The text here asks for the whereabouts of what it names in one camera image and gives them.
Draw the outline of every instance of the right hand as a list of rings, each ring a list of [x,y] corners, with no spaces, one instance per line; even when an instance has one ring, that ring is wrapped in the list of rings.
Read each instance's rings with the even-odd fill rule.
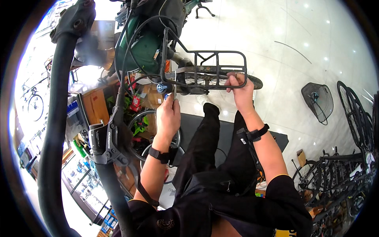
[[[157,109],[157,135],[153,140],[153,148],[156,150],[161,147],[168,148],[179,128],[180,105],[177,99],[174,100],[172,93]]]
[[[245,81],[245,75],[239,72],[237,74],[235,72],[229,72],[226,75],[229,76],[228,80],[225,82],[226,86],[240,86]],[[233,91],[236,107],[242,116],[246,116],[254,111],[254,83],[250,79],[247,79],[246,85],[242,88],[226,89],[226,92],[229,93],[230,91]]]

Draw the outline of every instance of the tiled floor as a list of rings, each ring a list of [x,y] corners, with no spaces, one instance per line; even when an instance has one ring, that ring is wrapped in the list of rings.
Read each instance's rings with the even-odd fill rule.
[[[247,59],[252,75],[263,82],[257,91],[255,107],[270,130],[288,135],[283,152],[290,175],[295,168],[296,151],[303,149],[307,159],[316,160],[322,150],[351,154],[352,139],[336,82],[341,80],[360,96],[363,88],[378,90],[370,50],[348,10],[337,0],[213,0],[206,10],[195,11],[183,28],[181,41],[189,50],[238,50]],[[274,42],[285,43],[300,51]],[[192,58],[177,47],[180,55]],[[238,65],[235,57],[224,62]],[[328,125],[318,122],[305,104],[301,88],[308,82],[326,84],[331,90],[334,110]],[[234,121],[233,95],[211,91],[209,97],[221,106],[220,119]],[[182,113],[204,116],[195,96],[178,96]],[[366,111],[372,106],[360,100]]]

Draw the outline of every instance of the black shirt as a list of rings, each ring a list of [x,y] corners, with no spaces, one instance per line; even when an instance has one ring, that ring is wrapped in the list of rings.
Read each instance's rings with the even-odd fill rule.
[[[287,175],[269,183],[265,198],[204,192],[182,197],[163,211],[144,201],[128,204],[139,236],[210,237],[214,214],[228,220],[243,237],[271,237],[274,229],[295,230],[298,237],[312,233],[312,218]],[[118,227],[113,236],[121,236]]]

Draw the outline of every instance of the bicycle rack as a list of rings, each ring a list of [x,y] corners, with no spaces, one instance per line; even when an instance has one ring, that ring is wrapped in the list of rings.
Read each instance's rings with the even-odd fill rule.
[[[194,84],[186,84],[185,80],[182,80],[181,82],[179,81],[173,81],[173,80],[168,80],[165,76],[164,69],[166,67],[166,60],[167,60],[167,53],[168,53],[168,39],[172,37],[175,41],[174,47],[176,42],[180,44],[180,46],[187,52],[187,53],[194,53],[195,54],[195,60],[194,60],[194,66],[191,67],[193,68],[192,71],[187,71],[187,72],[193,72],[193,79],[194,79]],[[201,53],[212,53],[212,55],[208,57],[203,57]],[[233,65],[220,65],[219,63],[219,54],[221,53],[236,53],[239,54],[243,57],[244,60],[244,65],[242,66],[233,66]],[[197,57],[200,57],[202,61],[198,65]],[[207,60],[216,57],[216,66],[203,66],[203,63],[206,62]],[[225,77],[226,73],[228,72],[241,72],[244,73],[245,75],[245,80],[242,85],[240,86],[225,86],[225,85],[220,85],[220,80],[226,80],[227,78]],[[216,74],[216,84],[215,85],[200,85],[198,84],[198,79],[199,77],[203,76],[202,74]],[[162,48],[162,59],[161,59],[161,71],[160,71],[160,76],[163,82],[168,82],[171,84],[176,84],[178,86],[183,86],[186,88],[202,88],[202,89],[226,89],[226,88],[241,88],[246,85],[247,83],[247,66],[246,66],[246,57],[243,53],[238,52],[238,51],[216,51],[216,50],[188,50],[183,43],[179,40],[179,38],[175,35],[173,30],[169,27],[166,27],[164,29],[164,37],[163,37],[163,48]]]

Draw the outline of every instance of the watch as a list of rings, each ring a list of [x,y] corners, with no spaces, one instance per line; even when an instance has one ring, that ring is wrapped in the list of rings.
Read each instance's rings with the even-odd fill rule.
[[[250,139],[252,141],[259,141],[261,140],[261,136],[263,136],[265,133],[267,133],[268,129],[270,127],[268,124],[265,124],[265,126],[261,130],[254,130],[249,132]]]
[[[171,151],[170,146],[168,147],[168,152],[166,153],[161,153],[160,151],[155,150],[153,147],[150,147],[149,155],[160,160],[161,164],[167,164],[171,157],[170,151]]]

